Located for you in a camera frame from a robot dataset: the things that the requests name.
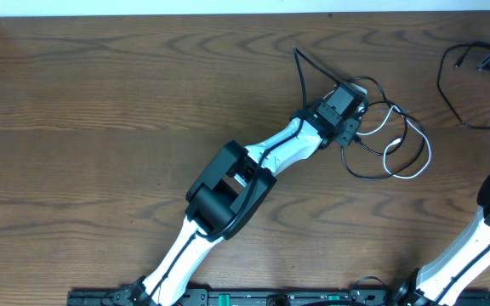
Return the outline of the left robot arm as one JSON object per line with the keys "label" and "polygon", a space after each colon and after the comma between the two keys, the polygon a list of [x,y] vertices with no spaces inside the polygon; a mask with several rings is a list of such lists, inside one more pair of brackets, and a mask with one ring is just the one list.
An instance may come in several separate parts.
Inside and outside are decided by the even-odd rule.
{"label": "left robot arm", "polygon": [[358,129],[367,91],[342,82],[270,138],[247,146],[227,143],[186,193],[188,206],[178,238],[159,266],[134,286],[135,305],[173,305],[208,253],[239,232],[283,170],[333,141],[347,144]]}

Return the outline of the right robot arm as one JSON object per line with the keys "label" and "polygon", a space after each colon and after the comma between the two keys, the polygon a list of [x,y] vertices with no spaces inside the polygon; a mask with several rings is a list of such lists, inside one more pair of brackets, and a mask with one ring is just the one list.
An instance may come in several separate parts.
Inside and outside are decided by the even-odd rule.
{"label": "right robot arm", "polygon": [[[473,48],[490,51],[486,42],[454,45],[442,55],[436,77],[441,97],[460,123],[468,128],[490,130],[490,126],[477,126],[460,117],[442,91],[442,69],[447,54],[456,48],[466,48],[454,67],[458,68]],[[478,71],[490,71],[490,53],[477,66]],[[490,174],[483,182],[476,198],[478,209],[467,227],[432,262],[415,270],[398,289],[391,293],[387,305],[455,305],[461,292],[490,265]]]}

